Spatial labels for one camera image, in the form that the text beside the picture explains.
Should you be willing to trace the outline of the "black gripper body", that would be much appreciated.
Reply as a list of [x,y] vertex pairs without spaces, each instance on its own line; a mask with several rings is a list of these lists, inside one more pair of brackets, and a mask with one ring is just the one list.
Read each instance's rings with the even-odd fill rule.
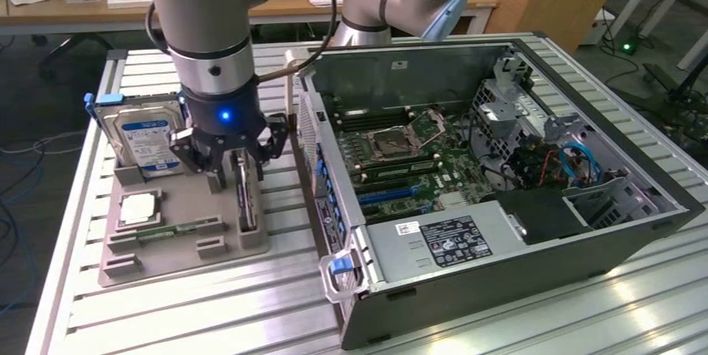
[[256,77],[228,94],[208,95],[182,86],[196,127],[216,136],[257,139],[266,127],[257,96]]

